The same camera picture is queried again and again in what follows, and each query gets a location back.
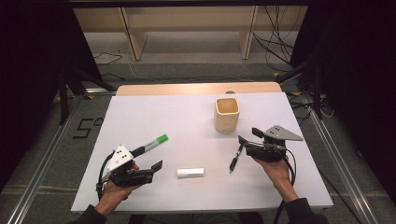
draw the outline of human hand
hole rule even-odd
[[[289,167],[285,161],[266,162],[255,158],[253,160],[262,166],[285,203],[298,199],[290,183]]]
[[[139,169],[135,162],[133,162],[132,167],[135,170]],[[111,212],[113,212],[134,189],[138,189],[140,186],[141,185],[123,188],[116,186],[111,180],[107,181],[102,198],[99,204],[95,206],[95,210],[102,216],[106,217]]]

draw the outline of black pen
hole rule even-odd
[[[236,156],[233,158],[233,161],[231,162],[230,172],[232,172],[233,168],[235,168],[236,162],[238,161],[238,157],[241,154],[243,148],[244,148],[244,144],[241,144],[238,148],[238,151],[236,152]]]

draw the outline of marker cap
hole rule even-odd
[[[163,143],[163,142],[165,142],[167,140],[168,140],[168,135],[166,135],[166,134],[163,134],[163,135],[161,135],[160,137],[157,138],[158,143]]]

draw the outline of white eraser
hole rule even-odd
[[[177,178],[194,178],[204,176],[204,168],[177,169]]]

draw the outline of white table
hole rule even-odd
[[[234,97],[240,105],[236,130],[214,128],[215,100]],[[119,144],[129,150],[166,133],[169,140],[135,158],[141,169],[163,160],[153,182],[133,191],[116,211],[129,214],[260,211],[277,208],[281,198],[258,163],[243,150],[234,171],[229,165],[239,147],[237,136],[260,142],[251,133],[278,124],[303,136],[283,92],[114,96],[106,113],[72,212],[97,204],[95,184],[107,155]],[[297,162],[295,189],[313,208],[332,200],[305,141],[287,141]],[[205,168],[205,176],[177,179],[177,168]]]

